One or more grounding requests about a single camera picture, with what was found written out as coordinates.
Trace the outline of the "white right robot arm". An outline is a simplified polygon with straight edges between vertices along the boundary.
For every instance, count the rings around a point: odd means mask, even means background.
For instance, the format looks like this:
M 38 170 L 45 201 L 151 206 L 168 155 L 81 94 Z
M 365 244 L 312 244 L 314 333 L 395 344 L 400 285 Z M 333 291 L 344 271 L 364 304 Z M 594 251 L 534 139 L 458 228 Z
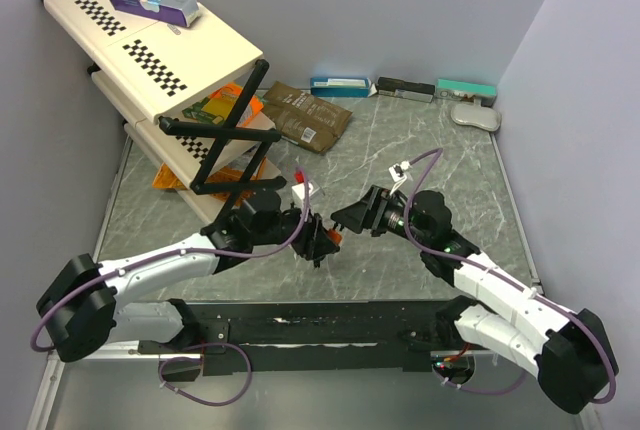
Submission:
M 452 225 L 442 193 L 412 197 L 372 186 L 332 220 L 356 234 L 393 233 L 419 247 L 426 269 L 462 292 L 440 312 L 438 340 L 491 350 L 536 378 L 561 410 L 580 413 L 606 403 L 619 372 L 602 320 L 588 309 L 558 305 L 496 265 Z

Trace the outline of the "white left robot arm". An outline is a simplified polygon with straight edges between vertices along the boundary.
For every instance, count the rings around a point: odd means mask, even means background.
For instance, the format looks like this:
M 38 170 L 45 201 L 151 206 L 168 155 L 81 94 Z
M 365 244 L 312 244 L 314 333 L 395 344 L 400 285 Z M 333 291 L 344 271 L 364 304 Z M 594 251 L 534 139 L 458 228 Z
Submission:
M 206 277 L 286 248 L 314 265 L 340 249 L 341 237 L 324 226 L 308 201 L 280 207 L 280 196 L 260 191 L 239 207 L 180 241 L 119 260 L 71 258 L 36 304 L 38 331 L 51 343 L 36 352 L 56 351 L 65 362 L 83 359 L 103 345 L 129 340 L 154 341 L 177 352 L 191 349 L 199 324 L 181 299 L 143 303 L 141 297 L 183 280 Z

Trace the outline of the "orange black padlock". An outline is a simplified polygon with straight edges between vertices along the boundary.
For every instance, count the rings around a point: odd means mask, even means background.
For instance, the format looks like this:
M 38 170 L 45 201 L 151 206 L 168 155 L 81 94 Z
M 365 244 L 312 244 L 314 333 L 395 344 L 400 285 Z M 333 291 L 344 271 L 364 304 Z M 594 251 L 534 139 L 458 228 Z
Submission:
M 335 229 L 330 229 L 327 231 L 327 235 L 329 237 L 329 239 L 336 245 L 340 245 L 343 239 L 342 234 L 335 230 Z

